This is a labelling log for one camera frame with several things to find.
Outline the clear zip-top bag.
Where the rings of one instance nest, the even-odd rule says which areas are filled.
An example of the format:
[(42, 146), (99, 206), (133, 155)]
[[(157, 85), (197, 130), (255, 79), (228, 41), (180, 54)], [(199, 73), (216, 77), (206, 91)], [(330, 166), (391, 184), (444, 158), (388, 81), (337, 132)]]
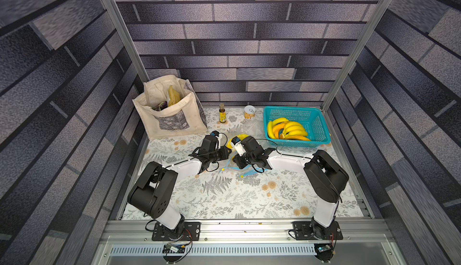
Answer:
[[(232, 127), (224, 137), (221, 137), (222, 145), (226, 145), (227, 142), (239, 134), (247, 134), (254, 137), (255, 139), (265, 139), (265, 133), (263, 128), (263, 121), (256, 119), (245, 119), (242, 124), (235, 125)], [(240, 169), (236, 163), (232, 160), (236, 151), (232, 148), (231, 154), (226, 161), (219, 161), (219, 170), (222, 173), (241, 173), (243, 169)]]
[(241, 173), (237, 174), (238, 179), (243, 179), (247, 176), (251, 175), (256, 175), (256, 174), (262, 174), (266, 171), (266, 169), (259, 168), (259, 167), (253, 167), (252, 165), (247, 166), (242, 170)]

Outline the yellow banana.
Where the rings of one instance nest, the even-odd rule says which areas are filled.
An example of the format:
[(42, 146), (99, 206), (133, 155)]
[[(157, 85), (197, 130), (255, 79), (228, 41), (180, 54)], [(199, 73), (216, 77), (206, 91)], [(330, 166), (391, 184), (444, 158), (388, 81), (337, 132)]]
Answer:
[(273, 120), (272, 125), (276, 126), (276, 125), (278, 125), (280, 123), (284, 123), (284, 122), (289, 122), (289, 120), (287, 118), (281, 117), (281, 118)]
[(273, 123), (272, 123), (272, 121), (269, 121), (267, 123), (267, 135), (268, 135), (268, 137), (270, 139), (275, 139), (276, 138), (274, 133), (273, 133)]

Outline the banana bunch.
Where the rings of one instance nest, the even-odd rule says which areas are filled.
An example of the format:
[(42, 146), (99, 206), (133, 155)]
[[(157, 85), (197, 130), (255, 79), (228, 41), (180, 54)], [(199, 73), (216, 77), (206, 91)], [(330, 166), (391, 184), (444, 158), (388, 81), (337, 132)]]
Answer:
[(232, 149), (236, 144), (238, 144), (239, 142), (241, 142), (242, 140), (244, 140), (245, 138), (247, 138), (248, 135), (247, 134), (239, 134), (239, 135), (236, 135), (235, 137), (231, 138), (227, 144), (226, 144), (226, 147), (228, 149)]
[(290, 134), (291, 135), (303, 135), (303, 136), (308, 135), (305, 128), (298, 122), (288, 122), (285, 124), (285, 127), (283, 128), (283, 131), (282, 131), (282, 135), (288, 136)]

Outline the single orange banana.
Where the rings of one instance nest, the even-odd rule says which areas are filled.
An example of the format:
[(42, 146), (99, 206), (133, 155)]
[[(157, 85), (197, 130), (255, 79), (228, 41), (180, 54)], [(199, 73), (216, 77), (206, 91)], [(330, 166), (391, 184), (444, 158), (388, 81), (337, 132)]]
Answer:
[(275, 126), (273, 126), (273, 135), (275, 139), (279, 139), (280, 135), (282, 134), (284, 128), (286, 126), (286, 122), (279, 123)]

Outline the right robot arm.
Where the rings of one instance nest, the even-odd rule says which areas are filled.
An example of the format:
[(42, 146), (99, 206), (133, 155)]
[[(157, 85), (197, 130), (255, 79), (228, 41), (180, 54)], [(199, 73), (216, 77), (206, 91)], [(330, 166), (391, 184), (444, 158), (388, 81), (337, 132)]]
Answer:
[(312, 157), (287, 155), (276, 148), (264, 149), (252, 136), (244, 139), (235, 137), (230, 143), (237, 153), (233, 157), (234, 163), (241, 169), (250, 165), (258, 173), (289, 170), (307, 176), (317, 195), (316, 209), (310, 222), (294, 225), (292, 232), (295, 239), (330, 242), (343, 239), (336, 212), (349, 175), (326, 151), (318, 150)]

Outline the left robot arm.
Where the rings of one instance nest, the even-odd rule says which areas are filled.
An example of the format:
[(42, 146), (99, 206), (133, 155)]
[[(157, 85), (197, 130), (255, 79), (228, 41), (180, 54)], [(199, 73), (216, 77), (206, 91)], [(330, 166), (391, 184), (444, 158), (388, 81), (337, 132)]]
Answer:
[(206, 135), (201, 146), (186, 160), (176, 164), (164, 166), (150, 162), (129, 192), (128, 204), (168, 230), (181, 232), (184, 228), (184, 217), (169, 205), (175, 185), (178, 181), (207, 171), (211, 164), (228, 159), (231, 150), (222, 144), (221, 139), (224, 136), (224, 133), (217, 131)]

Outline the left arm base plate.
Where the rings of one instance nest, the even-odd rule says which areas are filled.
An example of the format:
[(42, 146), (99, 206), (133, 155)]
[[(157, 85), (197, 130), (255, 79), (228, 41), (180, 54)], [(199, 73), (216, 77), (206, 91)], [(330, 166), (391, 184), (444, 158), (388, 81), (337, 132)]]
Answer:
[(200, 222), (179, 223), (174, 230), (156, 224), (152, 233), (152, 241), (198, 241), (201, 232)]

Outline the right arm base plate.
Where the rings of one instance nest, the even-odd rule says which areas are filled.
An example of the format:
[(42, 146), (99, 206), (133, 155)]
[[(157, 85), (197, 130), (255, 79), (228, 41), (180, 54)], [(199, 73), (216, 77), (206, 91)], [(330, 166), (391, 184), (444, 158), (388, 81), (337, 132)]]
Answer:
[(329, 227), (323, 227), (311, 221), (295, 221), (292, 223), (294, 238), (298, 241), (341, 241), (342, 230), (337, 221), (333, 221)]

